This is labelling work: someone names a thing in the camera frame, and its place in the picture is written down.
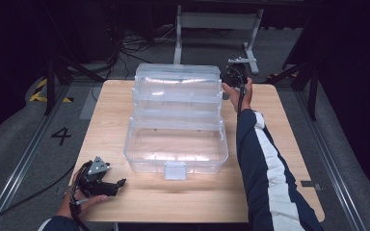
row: cable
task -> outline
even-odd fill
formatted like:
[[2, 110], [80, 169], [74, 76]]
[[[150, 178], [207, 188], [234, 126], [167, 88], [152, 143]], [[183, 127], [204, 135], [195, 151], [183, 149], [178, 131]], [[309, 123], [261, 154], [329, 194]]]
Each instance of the cable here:
[[74, 169], [74, 165], [62, 176], [62, 177], [60, 177], [57, 181], [55, 181], [54, 183], [52, 183], [51, 185], [49, 185], [49, 186], [47, 186], [46, 188], [44, 188], [44, 189], [42, 189], [42, 190], [40, 190], [40, 191], [38, 191], [38, 192], [35, 192], [35, 193], [33, 193], [32, 195], [30, 195], [30, 196], [28, 196], [28, 197], [26, 197], [26, 198], [24, 198], [24, 199], [22, 199], [21, 201], [19, 201], [19, 202], [17, 202], [17, 203], [15, 203], [14, 205], [12, 205], [11, 207], [9, 207], [8, 209], [6, 209], [6, 210], [4, 210], [4, 211], [2, 211], [1, 213], [0, 213], [0, 217], [2, 217], [2, 216], [4, 216], [6, 213], [8, 213], [10, 210], [12, 210], [12, 209], [14, 209], [14, 208], [16, 208], [17, 206], [19, 206], [19, 205], [21, 205], [21, 204], [23, 204], [23, 203], [25, 203], [26, 201], [28, 201], [28, 200], [31, 200], [31, 199], [33, 199], [33, 198], [35, 198], [36, 196], [38, 196], [38, 195], [40, 195], [40, 194], [42, 194], [42, 193], [44, 193], [44, 192], [46, 192], [47, 190], [49, 190], [50, 188], [52, 188], [53, 186], [55, 186], [57, 183], [59, 183], [61, 180], [63, 180], [72, 170]]

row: wooden table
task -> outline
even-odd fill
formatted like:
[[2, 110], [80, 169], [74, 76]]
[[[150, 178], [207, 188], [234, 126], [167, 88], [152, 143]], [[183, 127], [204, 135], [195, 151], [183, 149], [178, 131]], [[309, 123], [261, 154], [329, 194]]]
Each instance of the wooden table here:
[[[90, 210], [87, 221], [127, 222], [248, 222], [248, 206], [236, 158], [236, 113], [226, 100], [222, 116], [229, 157], [219, 173], [189, 174], [186, 181], [167, 181], [163, 174], [132, 171], [122, 150], [132, 112], [133, 81], [104, 83], [87, 131], [75, 171], [88, 160], [100, 156], [111, 164], [104, 182], [127, 182], [116, 197]], [[278, 93], [270, 85], [254, 85], [252, 107], [266, 119], [276, 146], [298, 182], [299, 192], [324, 220], [324, 212], [309, 181], [303, 157], [297, 146]]]

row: clear plastic box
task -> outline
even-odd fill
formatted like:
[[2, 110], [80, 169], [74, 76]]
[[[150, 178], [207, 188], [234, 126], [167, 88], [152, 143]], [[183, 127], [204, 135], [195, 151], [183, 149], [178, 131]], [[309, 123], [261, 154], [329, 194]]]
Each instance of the clear plastic box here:
[[217, 173], [228, 156], [216, 66], [140, 64], [123, 154], [137, 172], [166, 179]]

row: white stripe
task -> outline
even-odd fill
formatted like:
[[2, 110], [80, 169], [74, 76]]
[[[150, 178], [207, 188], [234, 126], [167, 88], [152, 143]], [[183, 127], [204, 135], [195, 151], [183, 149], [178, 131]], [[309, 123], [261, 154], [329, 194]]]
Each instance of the white stripe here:
[[43, 224], [40, 226], [40, 228], [38, 229], [38, 231], [43, 231], [44, 227], [46, 226], [46, 224], [47, 224], [50, 220], [51, 220], [51, 218], [50, 218], [50, 219], [45, 220], [45, 221], [44, 221], [44, 223], [43, 223]]
[[262, 147], [268, 167], [269, 207], [275, 230], [303, 230], [300, 225], [296, 203], [292, 203], [288, 194], [288, 185], [284, 175], [284, 165], [278, 158], [278, 152], [263, 132], [265, 127], [262, 114], [255, 113], [257, 123], [254, 130]]

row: navy blue sleeve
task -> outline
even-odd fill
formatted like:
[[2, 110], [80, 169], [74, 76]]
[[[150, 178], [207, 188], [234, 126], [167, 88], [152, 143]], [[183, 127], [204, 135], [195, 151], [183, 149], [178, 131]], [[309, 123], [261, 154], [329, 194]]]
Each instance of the navy blue sleeve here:
[[297, 191], [261, 113], [244, 110], [240, 114], [236, 144], [252, 230], [323, 230]]
[[43, 231], [80, 231], [80, 228], [73, 219], [55, 216], [44, 226]]

